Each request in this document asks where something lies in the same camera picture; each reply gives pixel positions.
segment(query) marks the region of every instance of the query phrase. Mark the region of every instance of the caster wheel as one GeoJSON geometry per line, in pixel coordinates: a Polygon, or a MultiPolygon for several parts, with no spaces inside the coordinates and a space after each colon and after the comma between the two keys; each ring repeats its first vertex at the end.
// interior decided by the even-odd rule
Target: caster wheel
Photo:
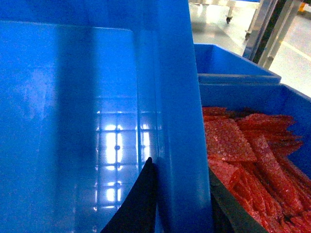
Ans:
{"type": "Polygon", "coordinates": [[[245,40],[248,40],[250,36],[251,36],[251,33],[246,33],[245,40]]]}
{"type": "Polygon", "coordinates": [[[226,21],[227,21],[227,24],[229,24],[232,20],[232,17],[227,17],[226,21]]]}

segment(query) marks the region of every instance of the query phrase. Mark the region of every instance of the plastic bin wall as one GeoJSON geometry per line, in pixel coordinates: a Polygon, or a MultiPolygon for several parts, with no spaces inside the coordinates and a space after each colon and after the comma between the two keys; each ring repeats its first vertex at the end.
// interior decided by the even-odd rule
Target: plastic bin wall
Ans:
{"type": "Polygon", "coordinates": [[[290,130],[303,136],[304,145],[289,158],[311,177],[311,98],[282,84],[200,84],[202,106],[244,107],[266,114],[285,114],[295,118],[290,130]]]}
{"type": "Polygon", "coordinates": [[[148,156],[157,231],[210,231],[188,2],[5,0],[0,19],[1,231],[98,232],[148,156]]]}
{"type": "Polygon", "coordinates": [[[279,83],[281,77],[212,44],[194,44],[201,82],[279,83]]]}

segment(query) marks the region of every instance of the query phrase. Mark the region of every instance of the factory floor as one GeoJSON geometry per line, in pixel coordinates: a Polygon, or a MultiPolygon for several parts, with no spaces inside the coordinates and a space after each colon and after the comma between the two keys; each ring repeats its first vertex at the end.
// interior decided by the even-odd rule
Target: factory floor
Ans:
{"type": "MultiPolygon", "coordinates": [[[[243,55],[248,29],[255,10],[235,8],[230,24],[226,22],[228,7],[190,4],[195,43],[222,46],[243,55]]],[[[297,15],[270,67],[282,77],[281,82],[311,97],[311,20],[297,15]]]]}

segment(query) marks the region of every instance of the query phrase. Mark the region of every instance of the metal frame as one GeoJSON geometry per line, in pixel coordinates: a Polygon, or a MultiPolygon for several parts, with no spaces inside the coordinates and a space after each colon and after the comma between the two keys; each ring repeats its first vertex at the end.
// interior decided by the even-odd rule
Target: metal frame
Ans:
{"type": "Polygon", "coordinates": [[[287,0],[284,8],[276,22],[274,30],[268,40],[264,52],[262,53],[258,65],[269,69],[282,41],[285,38],[294,17],[300,8],[301,2],[297,0],[287,0]]]}
{"type": "Polygon", "coordinates": [[[278,2],[278,0],[261,0],[261,8],[259,9],[257,19],[254,23],[254,27],[252,30],[252,34],[250,35],[243,57],[253,60],[263,34],[268,26],[274,8],[278,2]]]}

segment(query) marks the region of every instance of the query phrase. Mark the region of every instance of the blue plastic crate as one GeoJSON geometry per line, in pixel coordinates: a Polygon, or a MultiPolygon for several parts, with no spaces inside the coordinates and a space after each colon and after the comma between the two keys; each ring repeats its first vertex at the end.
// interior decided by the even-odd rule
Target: blue plastic crate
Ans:
{"type": "Polygon", "coordinates": [[[194,44],[199,80],[208,83],[279,83],[281,77],[212,44],[194,44]]]}
{"type": "Polygon", "coordinates": [[[266,114],[294,117],[290,127],[303,136],[304,145],[289,158],[311,178],[311,98],[283,84],[200,84],[202,106],[243,110],[249,107],[266,114]]]}
{"type": "Polygon", "coordinates": [[[4,0],[0,20],[0,231],[98,232],[148,156],[157,232],[210,231],[188,1],[4,0]]]}

